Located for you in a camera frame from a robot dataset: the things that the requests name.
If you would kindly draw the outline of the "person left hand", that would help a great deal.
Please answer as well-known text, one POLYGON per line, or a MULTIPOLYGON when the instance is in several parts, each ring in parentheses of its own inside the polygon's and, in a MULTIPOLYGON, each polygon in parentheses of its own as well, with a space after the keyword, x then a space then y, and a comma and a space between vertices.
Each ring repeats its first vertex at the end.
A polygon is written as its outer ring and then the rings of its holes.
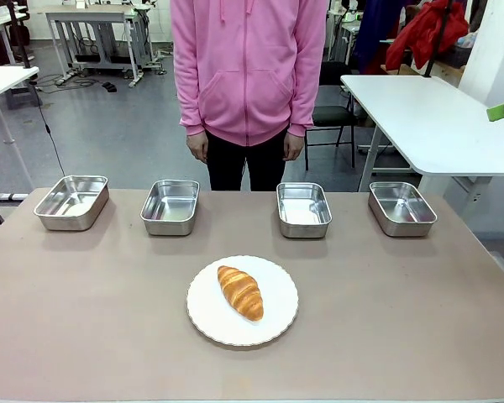
POLYGON ((284 161, 296 160, 302 152, 304 145, 305 139, 303 137, 287 133, 284 138, 284 161))

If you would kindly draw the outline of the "person right hand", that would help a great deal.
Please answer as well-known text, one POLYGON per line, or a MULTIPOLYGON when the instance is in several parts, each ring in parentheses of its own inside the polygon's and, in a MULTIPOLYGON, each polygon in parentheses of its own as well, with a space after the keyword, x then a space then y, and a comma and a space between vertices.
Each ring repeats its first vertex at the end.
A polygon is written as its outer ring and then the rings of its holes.
POLYGON ((196 160, 207 163, 208 138, 205 131, 187 136, 186 145, 196 160))

